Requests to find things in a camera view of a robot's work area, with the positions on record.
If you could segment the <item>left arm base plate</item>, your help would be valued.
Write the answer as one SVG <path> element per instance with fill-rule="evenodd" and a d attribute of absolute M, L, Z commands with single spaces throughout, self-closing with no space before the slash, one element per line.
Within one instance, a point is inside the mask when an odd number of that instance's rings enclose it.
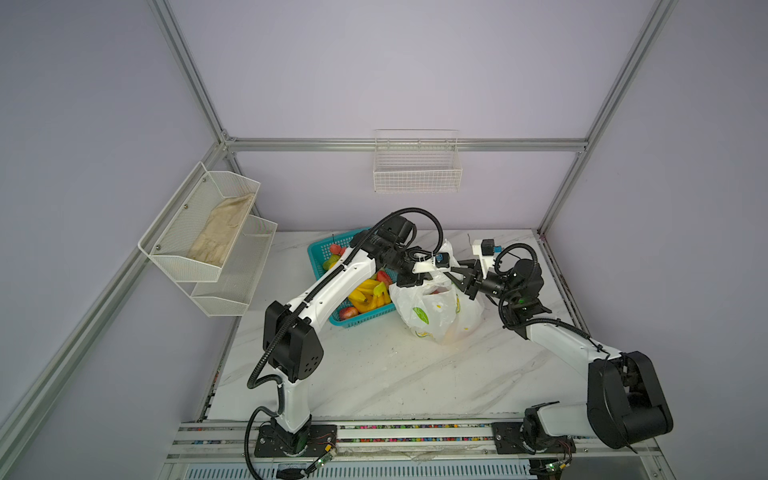
<path fill-rule="evenodd" d="M 310 424 L 296 433 L 265 424 L 258 429 L 252 452 L 256 458 L 319 457 L 336 445 L 337 434 L 333 424 Z"/>

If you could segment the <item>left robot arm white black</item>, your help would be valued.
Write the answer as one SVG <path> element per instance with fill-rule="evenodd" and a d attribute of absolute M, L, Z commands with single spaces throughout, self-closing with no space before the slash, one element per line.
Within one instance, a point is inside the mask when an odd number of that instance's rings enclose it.
<path fill-rule="evenodd" d="M 437 233 L 434 248 L 421 252 L 411 243 L 415 225 L 406 216 L 431 221 Z M 263 354 L 248 377 L 253 390 L 265 382 L 277 384 L 278 410 L 258 407 L 289 435 L 306 430 L 311 422 L 308 388 L 303 381 L 319 367 L 324 350 L 319 333 L 333 312 L 364 280 L 388 268 L 400 279 L 415 273 L 419 262 L 434 259 L 444 243 L 442 225 L 420 207 L 396 210 L 374 226 L 355 234 L 333 267 L 303 293 L 283 304 L 272 302 L 265 310 Z"/>

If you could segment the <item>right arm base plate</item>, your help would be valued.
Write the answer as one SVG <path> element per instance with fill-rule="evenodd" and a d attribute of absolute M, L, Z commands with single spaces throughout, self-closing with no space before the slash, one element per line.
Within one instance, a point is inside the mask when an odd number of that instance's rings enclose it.
<path fill-rule="evenodd" d="M 575 450 L 568 436 L 550 436 L 528 421 L 494 422 L 492 437 L 498 454 L 571 454 Z"/>

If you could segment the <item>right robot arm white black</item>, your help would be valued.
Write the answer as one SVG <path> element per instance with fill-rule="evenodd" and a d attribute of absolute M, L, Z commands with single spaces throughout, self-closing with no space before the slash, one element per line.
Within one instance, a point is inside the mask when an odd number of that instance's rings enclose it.
<path fill-rule="evenodd" d="M 606 346 L 584 330 L 554 318 L 540 300 L 543 269 L 525 243 L 505 248 L 484 239 L 474 259 L 447 270 L 469 299 L 492 300 L 503 327 L 554 354 L 585 383 L 582 403 L 545 402 L 524 412 L 521 437 L 531 452 L 567 437 L 596 438 L 612 449 L 665 435 L 674 420 L 651 359 Z"/>

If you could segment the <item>white plastic bag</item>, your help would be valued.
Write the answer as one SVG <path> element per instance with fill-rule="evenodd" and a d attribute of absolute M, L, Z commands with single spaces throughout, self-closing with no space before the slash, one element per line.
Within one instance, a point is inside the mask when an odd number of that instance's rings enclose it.
<path fill-rule="evenodd" d="M 429 272 L 421 285 L 389 287 L 389 295 L 414 336 L 447 345 L 470 336 L 482 322 L 485 305 L 471 300 L 442 272 Z"/>

